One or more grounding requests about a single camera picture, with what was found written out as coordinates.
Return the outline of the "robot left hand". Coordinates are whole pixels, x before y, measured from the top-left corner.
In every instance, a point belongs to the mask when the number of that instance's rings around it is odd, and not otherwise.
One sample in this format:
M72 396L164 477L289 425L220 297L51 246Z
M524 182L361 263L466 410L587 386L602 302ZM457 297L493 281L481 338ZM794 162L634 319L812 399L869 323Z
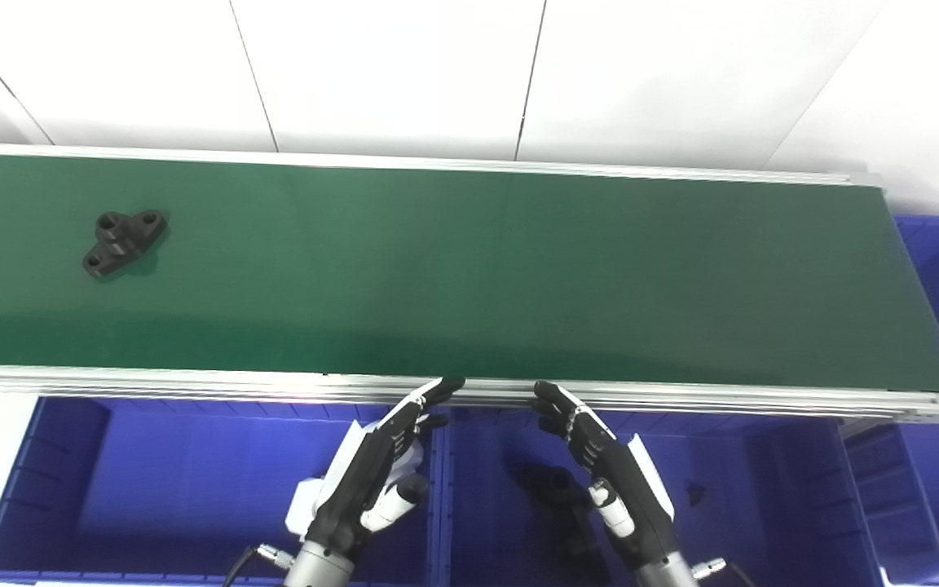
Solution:
M354 563L369 539L415 509L431 491L417 466L399 468L424 430L447 424L432 415L465 386L465 377L440 377L410 391L384 417L351 427L324 476L324 489L302 542Z

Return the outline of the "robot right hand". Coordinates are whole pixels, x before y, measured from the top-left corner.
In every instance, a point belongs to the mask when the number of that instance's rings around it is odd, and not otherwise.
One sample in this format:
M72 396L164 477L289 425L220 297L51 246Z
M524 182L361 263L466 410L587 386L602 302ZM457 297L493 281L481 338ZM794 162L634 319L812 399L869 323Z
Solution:
M679 551L673 518L646 475L642 445L623 442L595 410L554 382L536 382L538 427L566 442L590 476L590 498L629 571L671 561Z

